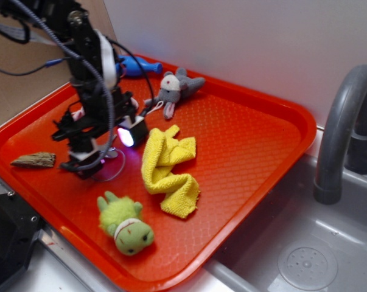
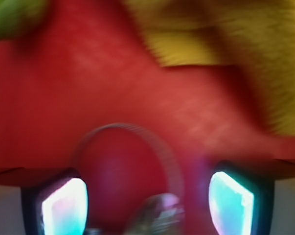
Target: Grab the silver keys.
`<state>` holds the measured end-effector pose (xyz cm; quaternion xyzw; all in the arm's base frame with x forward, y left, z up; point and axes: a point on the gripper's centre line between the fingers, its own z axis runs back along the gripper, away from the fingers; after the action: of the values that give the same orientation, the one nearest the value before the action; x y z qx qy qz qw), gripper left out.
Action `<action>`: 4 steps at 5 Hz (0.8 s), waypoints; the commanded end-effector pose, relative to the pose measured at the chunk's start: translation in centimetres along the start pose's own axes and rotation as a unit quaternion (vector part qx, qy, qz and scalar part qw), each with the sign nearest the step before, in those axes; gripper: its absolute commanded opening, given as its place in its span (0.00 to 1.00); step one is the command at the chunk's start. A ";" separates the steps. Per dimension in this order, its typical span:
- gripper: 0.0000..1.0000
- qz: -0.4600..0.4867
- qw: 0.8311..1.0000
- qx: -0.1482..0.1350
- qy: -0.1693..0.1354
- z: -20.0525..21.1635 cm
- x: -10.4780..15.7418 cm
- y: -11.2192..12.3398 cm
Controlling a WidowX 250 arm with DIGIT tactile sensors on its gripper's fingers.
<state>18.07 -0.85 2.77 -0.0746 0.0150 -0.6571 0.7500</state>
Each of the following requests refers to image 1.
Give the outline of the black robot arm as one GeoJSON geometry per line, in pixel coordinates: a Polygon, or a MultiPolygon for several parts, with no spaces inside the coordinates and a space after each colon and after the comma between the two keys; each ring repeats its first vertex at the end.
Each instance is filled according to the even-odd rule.
{"type": "Polygon", "coordinates": [[[113,144],[116,129],[122,127],[134,134],[138,144],[148,133],[143,111],[129,91],[119,86],[122,59],[115,51],[118,45],[89,21],[89,13],[77,1],[0,1],[0,14],[17,20],[21,36],[0,28],[0,34],[21,44],[32,39],[30,27],[45,31],[64,53],[72,74],[81,108],[76,113],[66,110],[53,140],[66,140],[69,161],[60,168],[82,179],[95,175],[113,144]]]}

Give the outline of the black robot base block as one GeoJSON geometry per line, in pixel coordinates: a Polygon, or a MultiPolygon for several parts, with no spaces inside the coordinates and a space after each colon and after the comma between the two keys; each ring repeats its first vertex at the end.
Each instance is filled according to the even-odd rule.
{"type": "Polygon", "coordinates": [[[29,267],[43,220],[19,194],[0,194],[0,291],[29,267]]]}

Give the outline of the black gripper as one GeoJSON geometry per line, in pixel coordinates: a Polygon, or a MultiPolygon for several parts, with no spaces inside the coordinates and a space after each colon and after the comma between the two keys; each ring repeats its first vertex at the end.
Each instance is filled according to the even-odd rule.
{"type": "MultiPolygon", "coordinates": [[[[75,173],[81,179],[95,175],[103,167],[102,151],[96,138],[109,131],[110,118],[107,100],[100,88],[77,88],[79,103],[83,112],[80,117],[70,112],[71,106],[59,122],[52,135],[54,141],[68,140],[69,161],[62,162],[60,168],[75,173]]],[[[117,125],[119,139],[126,147],[139,145],[149,131],[142,116],[135,117],[135,103],[130,91],[122,92],[114,87],[112,92],[114,124],[117,125]]]]}

